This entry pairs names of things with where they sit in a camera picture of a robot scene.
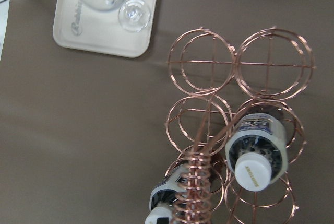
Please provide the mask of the tea bottle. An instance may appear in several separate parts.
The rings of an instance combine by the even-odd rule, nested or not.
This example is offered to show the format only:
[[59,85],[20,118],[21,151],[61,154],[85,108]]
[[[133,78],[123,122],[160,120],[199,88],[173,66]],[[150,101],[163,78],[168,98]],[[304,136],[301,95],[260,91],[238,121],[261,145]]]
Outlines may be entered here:
[[211,223],[224,197],[220,155],[181,155],[151,191],[145,223]]
[[252,110],[237,123],[225,146],[230,171],[244,189],[259,192],[288,169],[283,113],[275,108]]

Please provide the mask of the cream serving tray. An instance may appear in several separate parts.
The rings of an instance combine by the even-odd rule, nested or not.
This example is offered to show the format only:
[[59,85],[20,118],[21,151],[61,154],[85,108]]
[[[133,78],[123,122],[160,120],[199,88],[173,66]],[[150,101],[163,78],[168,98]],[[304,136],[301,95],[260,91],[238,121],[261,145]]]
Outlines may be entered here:
[[119,12],[94,11],[80,0],[57,0],[53,38],[65,48],[136,58],[148,48],[156,0],[143,0],[149,22],[139,32],[125,29]]

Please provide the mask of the tea bottle far left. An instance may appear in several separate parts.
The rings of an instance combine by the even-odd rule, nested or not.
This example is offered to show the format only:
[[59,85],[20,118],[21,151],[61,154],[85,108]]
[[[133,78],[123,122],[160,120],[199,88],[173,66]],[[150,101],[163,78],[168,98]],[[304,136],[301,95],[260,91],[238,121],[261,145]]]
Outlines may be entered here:
[[224,197],[220,155],[181,155],[151,191],[145,223],[211,223]]

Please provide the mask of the tea bottle front middle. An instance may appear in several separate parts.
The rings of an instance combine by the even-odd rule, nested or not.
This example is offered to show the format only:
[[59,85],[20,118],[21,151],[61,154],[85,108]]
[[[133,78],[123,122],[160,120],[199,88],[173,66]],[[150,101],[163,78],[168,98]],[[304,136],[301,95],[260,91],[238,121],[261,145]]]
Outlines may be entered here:
[[283,113],[275,108],[252,110],[237,123],[225,146],[230,171],[244,189],[259,192],[288,169]]

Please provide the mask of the copper wire bottle basket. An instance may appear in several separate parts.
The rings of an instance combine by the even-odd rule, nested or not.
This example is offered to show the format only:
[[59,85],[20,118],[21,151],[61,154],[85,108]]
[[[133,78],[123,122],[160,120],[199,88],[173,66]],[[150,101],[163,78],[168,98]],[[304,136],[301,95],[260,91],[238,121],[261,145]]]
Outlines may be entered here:
[[[201,27],[175,39],[167,64],[173,84],[185,95],[170,108],[165,122],[177,159],[195,154],[224,159],[224,197],[211,223],[290,223],[299,207],[288,169],[306,140],[303,124],[288,102],[307,88],[315,69],[306,39],[271,27],[235,48],[223,36]],[[252,192],[237,183],[225,146],[243,116],[268,108],[283,113],[288,169],[264,190]]]

